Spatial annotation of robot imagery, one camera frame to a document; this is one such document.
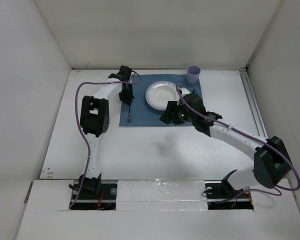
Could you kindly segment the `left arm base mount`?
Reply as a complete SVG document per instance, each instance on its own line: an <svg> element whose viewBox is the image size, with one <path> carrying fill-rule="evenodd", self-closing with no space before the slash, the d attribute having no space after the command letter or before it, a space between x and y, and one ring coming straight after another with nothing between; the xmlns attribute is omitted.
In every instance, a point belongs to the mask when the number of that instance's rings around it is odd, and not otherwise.
<svg viewBox="0 0 300 240"><path fill-rule="evenodd" d="M71 210L85 211L112 211L116 209L118 181L117 180L102 180L101 190L99 193L88 193L86 190L81 190L77 201L73 204L77 197L77 189L79 183L75 182L72 188L69 208Z"/></svg>

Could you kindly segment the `white blue-rimmed plate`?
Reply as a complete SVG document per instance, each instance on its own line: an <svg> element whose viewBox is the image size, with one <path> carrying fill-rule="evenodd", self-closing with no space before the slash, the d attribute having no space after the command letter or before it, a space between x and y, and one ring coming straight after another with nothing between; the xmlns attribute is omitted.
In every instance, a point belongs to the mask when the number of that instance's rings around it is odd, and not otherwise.
<svg viewBox="0 0 300 240"><path fill-rule="evenodd" d="M152 83L145 92L146 102L155 110L164 111L169 101L180 99L176 84L170 81L157 81Z"/></svg>

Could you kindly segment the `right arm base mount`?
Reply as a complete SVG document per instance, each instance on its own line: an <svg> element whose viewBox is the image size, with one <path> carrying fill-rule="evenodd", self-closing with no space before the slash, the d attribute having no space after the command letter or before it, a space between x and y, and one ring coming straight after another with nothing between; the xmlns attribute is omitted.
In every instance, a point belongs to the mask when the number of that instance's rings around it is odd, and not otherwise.
<svg viewBox="0 0 300 240"><path fill-rule="evenodd" d="M222 180L205 181L205 190L201 196L207 199L208 210L253 210L253 202L250 193L243 193L234 198L243 189L235 190L229 183L228 178L236 170L228 173Z"/></svg>

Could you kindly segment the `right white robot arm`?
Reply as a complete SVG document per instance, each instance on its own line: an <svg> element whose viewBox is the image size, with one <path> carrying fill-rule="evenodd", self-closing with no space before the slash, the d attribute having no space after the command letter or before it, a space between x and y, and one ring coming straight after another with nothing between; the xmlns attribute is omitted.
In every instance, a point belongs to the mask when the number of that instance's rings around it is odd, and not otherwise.
<svg viewBox="0 0 300 240"><path fill-rule="evenodd" d="M275 188L291 171L291 160L283 141L276 136L267 139L244 133L222 123L221 119L221 115L206 111L203 100L196 93L186 94L178 101L168 101L160 117L165 124L191 123L198 132L227 143L253 161L252 166L232 170L222 179L221 191L225 196L233 197L239 190L255 185Z"/></svg>

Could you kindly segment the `lavender plastic cup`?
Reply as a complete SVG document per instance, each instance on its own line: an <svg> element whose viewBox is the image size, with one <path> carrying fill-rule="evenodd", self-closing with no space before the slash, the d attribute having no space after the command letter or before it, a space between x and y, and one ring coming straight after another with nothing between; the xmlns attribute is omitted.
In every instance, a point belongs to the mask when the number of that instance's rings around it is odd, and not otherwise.
<svg viewBox="0 0 300 240"><path fill-rule="evenodd" d="M196 65L191 65L187 68L186 82L189 85L194 85L199 80L201 69Z"/></svg>

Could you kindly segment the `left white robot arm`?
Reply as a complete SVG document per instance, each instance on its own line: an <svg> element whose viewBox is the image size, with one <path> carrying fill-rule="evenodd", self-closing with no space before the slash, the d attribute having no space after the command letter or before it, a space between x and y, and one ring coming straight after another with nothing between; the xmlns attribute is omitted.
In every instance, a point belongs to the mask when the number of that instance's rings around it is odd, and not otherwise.
<svg viewBox="0 0 300 240"><path fill-rule="evenodd" d="M84 96L81 102L78 123L82 136L87 143L87 161L82 176L79 178L79 189L90 198L97 198L102 191L100 142L110 125L109 100L115 96L130 106L133 102L133 83L131 76L134 71L122 65L118 73L108 76L108 81L95 95Z"/></svg>

